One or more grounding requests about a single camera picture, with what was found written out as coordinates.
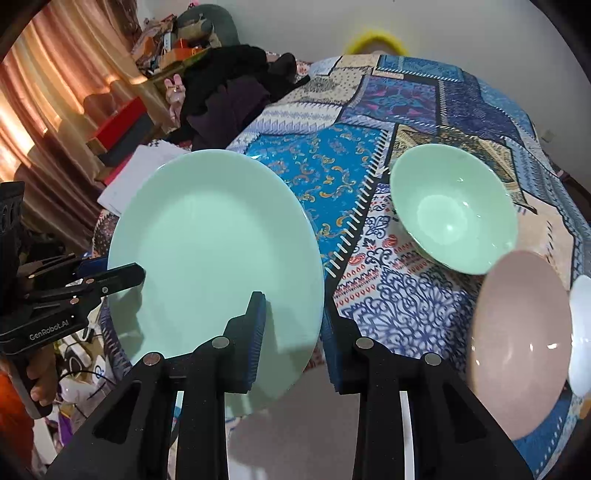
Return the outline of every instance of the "white bowl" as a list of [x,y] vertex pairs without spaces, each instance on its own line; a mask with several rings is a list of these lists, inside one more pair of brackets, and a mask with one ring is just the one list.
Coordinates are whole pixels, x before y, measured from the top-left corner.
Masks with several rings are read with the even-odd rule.
[[570,289],[573,319],[573,349],[570,354],[569,384],[573,393],[584,397],[591,391],[591,278],[581,275]]

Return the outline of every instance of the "pile of clothes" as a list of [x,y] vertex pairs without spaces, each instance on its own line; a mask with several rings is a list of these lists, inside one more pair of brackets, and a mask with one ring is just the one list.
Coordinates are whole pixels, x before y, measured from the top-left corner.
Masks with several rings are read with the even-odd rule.
[[179,127],[167,141],[192,142],[192,150],[226,148],[269,103],[307,83],[296,81],[296,59],[286,53],[269,63],[257,47],[210,49],[197,63],[166,83],[171,117]]

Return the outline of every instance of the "plate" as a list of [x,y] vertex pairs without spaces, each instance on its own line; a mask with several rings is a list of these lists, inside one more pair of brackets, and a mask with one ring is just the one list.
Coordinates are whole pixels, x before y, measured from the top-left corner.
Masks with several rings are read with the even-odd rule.
[[467,382],[510,439],[554,407],[569,370],[569,295],[545,258],[514,251],[486,276],[469,333]]
[[267,407],[304,371],[322,320],[322,261],[300,202],[260,162],[203,150],[160,167],[115,228],[109,268],[130,262],[145,281],[109,296],[109,306],[132,363],[151,351],[192,352],[261,291],[267,323],[256,381],[248,394],[226,396],[226,416]]
[[581,275],[570,289],[573,318],[573,352],[570,355],[569,384],[573,393],[584,397],[591,391],[591,278]]
[[449,145],[410,148],[394,163],[392,201],[400,221],[429,257],[482,275],[515,248],[517,214],[496,174]]

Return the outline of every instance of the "stuffed toy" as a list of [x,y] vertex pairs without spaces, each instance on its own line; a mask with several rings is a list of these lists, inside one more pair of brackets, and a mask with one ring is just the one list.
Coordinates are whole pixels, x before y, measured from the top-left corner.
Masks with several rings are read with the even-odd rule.
[[164,81],[166,87],[166,100],[170,104],[170,108],[168,109],[170,119],[175,126],[180,127],[181,108],[183,106],[186,89],[183,85],[183,80],[178,73],[174,75],[173,80],[174,84],[170,79]]

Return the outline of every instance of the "light green bowl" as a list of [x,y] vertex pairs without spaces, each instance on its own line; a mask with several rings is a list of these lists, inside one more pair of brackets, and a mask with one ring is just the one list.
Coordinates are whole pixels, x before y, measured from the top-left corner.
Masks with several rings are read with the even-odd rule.
[[474,155],[441,144],[403,153],[390,175],[400,221],[427,254],[471,275],[515,248],[517,214],[505,186]]

